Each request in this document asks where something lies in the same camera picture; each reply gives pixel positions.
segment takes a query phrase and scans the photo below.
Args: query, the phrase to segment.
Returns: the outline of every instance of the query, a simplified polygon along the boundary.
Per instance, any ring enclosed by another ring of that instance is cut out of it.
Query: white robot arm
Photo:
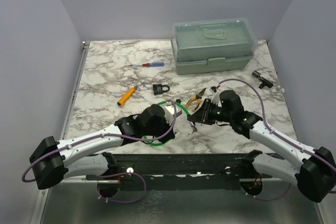
[[[47,137],[31,155],[31,165],[22,180],[36,181],[39,189],[46,189],[73,176],[117,173],[117,165],[110,153],[95,153],[136,141],[146,142],[148,140],[140,138],[148,135],[162,143],[174,139],[173,122],[181,114],[181,109],[175,106],[153,104],[139,115],[121,118],[115,124],[85,136],[60,141]],[[25,179],[30,168],[34,180]]]
[[[209,125],[227,122],[236,133],[265,145],[283,158],[252,151],[245,158],[247,172],[254,170],[287,181],[314,202],[320,202],[336,185],[335,162],[328,149],[317,150],[275,130],[260,116],[245,111],[233,90],[214,97],[205,99],[194,114],[188,115],[188,121]]]

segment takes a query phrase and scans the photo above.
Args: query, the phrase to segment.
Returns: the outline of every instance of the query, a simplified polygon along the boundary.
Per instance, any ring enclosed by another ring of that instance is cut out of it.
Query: screwdriver
[[[124,96],[117,102],[117,105],[122,107],[125,103],[125,101],[131,97],[131,95],[135,92],[135,88],[131,88],[129,91],[126,92],[126,94],[124,94]]]
[[[151,62],[151,63],[144,63],[144,64],[137,64],[137,65],[128,65],[129,67],[163,67],[163,62]]]

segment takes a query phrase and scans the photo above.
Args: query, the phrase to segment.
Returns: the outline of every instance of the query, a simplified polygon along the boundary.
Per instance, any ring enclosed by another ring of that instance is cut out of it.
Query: marble countertop
[[[130,68],[129,64],[163,61],[164,67]],[[175,73],[171,44],[168,40],[95,41],[90,43],[83,74],[69,122],[66,138],[79,137],[113,124],[118,118],[141,113],[150,104],[166,99],[181,99],[182,104],[200,91],[215,86],[219,81],[238,78],[258,87],[260,81],[251,73],[258,70],[273,82],[271,88],[257,90],[265,103],[269,124],[296,139],[282,89],[274,70],[267,44],[259,41],[255,57],[242,70],[189,74]],[[170,91],[154,95],[152,84],[167,84]],[[123,107],[117,101],[132,86],[136,92]],[[221,89],[233,89],[240,95],[246,110],[261,114],[260,103],[252,89],[243,83],[225,82]],[[267,147],[233,132],[230,127],[197,125],[193,133],[186,115],[178,117],[174,132],[176,138],[163,146],[153,147],[137,142],[109,149],[113,153],[248,153],[254,149],[272,152]]]

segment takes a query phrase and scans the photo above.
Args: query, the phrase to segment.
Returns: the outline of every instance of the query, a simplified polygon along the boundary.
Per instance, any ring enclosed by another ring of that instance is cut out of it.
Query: orange screwdriver
[[[125,101],[135,92],[135,88],[136,87],[133,87],[129,91],[127,91],[126,94],[124,94],[124,96],[117,102],[117,105],[122,107]]]

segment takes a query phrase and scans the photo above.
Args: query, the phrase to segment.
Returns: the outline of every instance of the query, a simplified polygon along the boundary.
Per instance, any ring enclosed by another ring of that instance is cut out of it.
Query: red-handled screwdriver
[[[129,65],[129,67],[163,67],[163,62],[151,62],[151,63],[144,63],[138,65]]]

